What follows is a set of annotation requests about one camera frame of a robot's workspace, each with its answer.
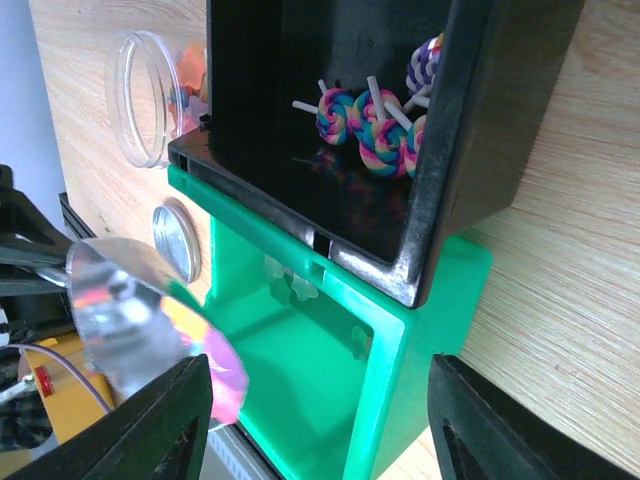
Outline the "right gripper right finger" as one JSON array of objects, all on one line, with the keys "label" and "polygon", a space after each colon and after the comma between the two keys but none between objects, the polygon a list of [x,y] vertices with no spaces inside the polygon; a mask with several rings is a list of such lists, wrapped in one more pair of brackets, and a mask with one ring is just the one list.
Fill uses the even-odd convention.
[{"label": "right gripper right finger", "polygon": [[433,356],[427,411],[444,479],[633,479],[454,355]]}]

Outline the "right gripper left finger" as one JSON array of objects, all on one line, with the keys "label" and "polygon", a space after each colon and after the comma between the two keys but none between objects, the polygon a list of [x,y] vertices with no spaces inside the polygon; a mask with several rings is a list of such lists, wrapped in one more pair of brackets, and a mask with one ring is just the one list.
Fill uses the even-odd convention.
[{"label": "right gripper left finger", "polygon": [[187,357],[11,479],[197,479],[212,407],[207,357]]}]

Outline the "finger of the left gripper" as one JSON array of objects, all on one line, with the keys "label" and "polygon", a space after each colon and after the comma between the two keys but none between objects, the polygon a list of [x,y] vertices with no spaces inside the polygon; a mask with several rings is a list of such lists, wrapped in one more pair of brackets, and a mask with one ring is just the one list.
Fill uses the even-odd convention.
[{"label": "finger of the left gripper", "polygon": [[14,188],[13,171],[1,167],[1,245],[34,245],[44,250],[67,250],[70,240],[59,232],[33,202]]},{"label": "finger of the left gripper", "polygon": [[65,265],[60,258],[26,256],[1,259],[2,295],[40,295],[65,291]]}]

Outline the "silver metal scoop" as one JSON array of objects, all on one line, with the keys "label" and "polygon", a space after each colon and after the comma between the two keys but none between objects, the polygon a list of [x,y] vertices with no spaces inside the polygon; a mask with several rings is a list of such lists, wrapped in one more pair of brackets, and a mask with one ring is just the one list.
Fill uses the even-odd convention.
[{"label": "silver metal scoop", "polygon": [[65,288],[93,366],[124,397],[182,359],[205,355],[215,426],[238,421],[249,386],[244,365],[154,248],[127,238],[85,239],[70,246],[64,266],[34,271]]}]

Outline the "silver metal jar lid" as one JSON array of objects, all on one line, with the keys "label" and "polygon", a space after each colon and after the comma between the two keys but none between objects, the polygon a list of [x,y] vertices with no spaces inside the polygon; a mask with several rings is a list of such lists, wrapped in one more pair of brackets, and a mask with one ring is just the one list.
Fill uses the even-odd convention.
[{"label": "silver metal jar lid", "polygon": [[192,219],[175,198],[167,198],[152,213],[152,236],[156,250],[182,280],[191,284],[201,273],[201,249]]}]

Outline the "green candy bin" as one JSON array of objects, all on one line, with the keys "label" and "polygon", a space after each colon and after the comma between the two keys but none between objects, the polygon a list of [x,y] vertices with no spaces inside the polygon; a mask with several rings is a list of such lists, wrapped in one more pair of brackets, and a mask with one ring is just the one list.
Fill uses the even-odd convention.
[{"label": "green candy bin", "polygon": [[287,479],[374,479],[427,427],[432,357],[457,354],[490,252],[448,239],[426,304],[408,309],[177,167],[211,217],[205,311],[249,376],[240,423]]}]

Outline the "black candy bin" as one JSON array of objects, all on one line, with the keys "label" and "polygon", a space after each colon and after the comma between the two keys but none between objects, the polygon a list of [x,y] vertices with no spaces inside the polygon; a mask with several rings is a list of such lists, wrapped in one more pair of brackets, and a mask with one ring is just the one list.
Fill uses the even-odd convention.
[{"label": "black candy bin", "polygon": [[[431,289],[443,241],[518,190],[583,5],[579,1],[211,1],[209,113],[173,141],[202,181],[409,307]],[[356,141],[333,147],[296,100],[324,80],[404,94],[426,40],[438,73],[397,180],[368,171]]]}]

